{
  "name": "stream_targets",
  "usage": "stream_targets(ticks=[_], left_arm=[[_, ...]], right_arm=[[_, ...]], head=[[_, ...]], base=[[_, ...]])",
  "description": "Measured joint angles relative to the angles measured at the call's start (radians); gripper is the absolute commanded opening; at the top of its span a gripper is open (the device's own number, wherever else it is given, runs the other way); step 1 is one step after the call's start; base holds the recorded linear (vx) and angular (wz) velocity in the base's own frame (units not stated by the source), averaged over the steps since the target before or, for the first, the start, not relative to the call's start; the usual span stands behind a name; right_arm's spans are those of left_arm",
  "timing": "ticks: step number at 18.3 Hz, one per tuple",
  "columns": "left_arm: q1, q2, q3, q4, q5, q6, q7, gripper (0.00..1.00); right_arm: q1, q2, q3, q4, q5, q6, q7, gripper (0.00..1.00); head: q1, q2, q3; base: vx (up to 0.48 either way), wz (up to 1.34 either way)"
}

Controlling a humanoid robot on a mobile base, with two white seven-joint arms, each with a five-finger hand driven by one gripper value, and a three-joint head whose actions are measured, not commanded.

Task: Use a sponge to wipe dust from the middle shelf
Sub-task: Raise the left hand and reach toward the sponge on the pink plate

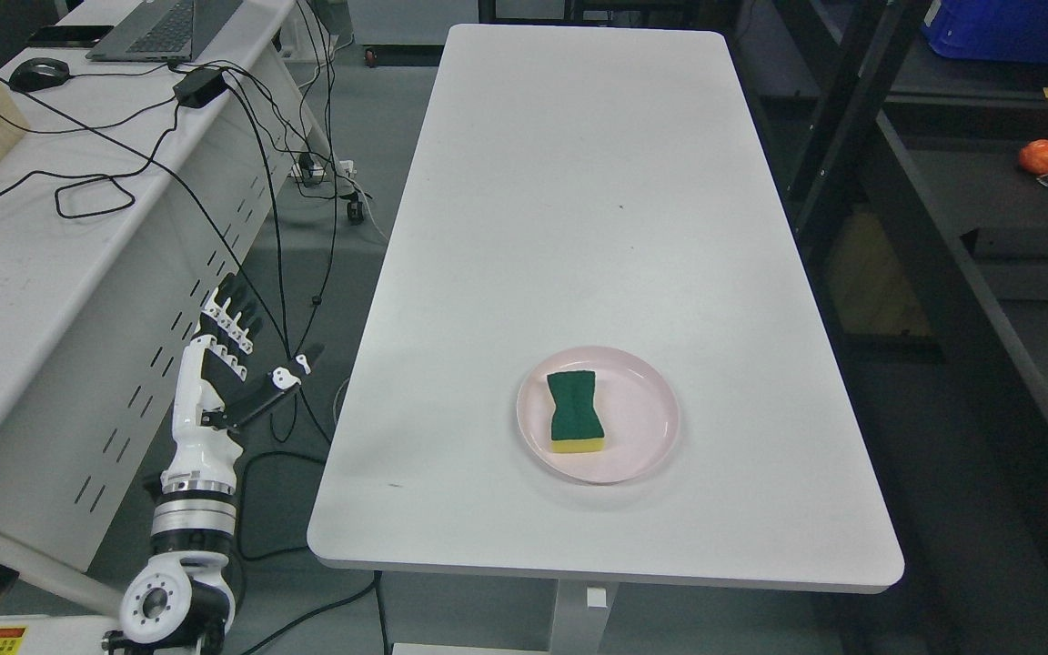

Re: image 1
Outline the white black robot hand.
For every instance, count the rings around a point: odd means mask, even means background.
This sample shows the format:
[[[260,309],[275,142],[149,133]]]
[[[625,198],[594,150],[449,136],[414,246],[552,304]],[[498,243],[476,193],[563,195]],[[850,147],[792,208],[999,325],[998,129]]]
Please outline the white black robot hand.
[[[178,370],[171,420],[176,452],[159,477],[163,493],[236,490],[234,466],[244,452],[237,437],[294,393],[325,351],[315,343],[253,377],[252,339],[261,322],[248,287],[233,274],[208,291]]]

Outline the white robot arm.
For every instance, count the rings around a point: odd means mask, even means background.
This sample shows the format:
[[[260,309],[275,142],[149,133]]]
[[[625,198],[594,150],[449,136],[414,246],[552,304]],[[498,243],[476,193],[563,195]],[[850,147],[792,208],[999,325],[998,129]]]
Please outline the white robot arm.
[[[234,486],[198,472],[166,471],[155,494],[151,555],[119,605],[119,629],[101,638],[107,654],[220,654],[237,613],[224,571],[237,507]]]

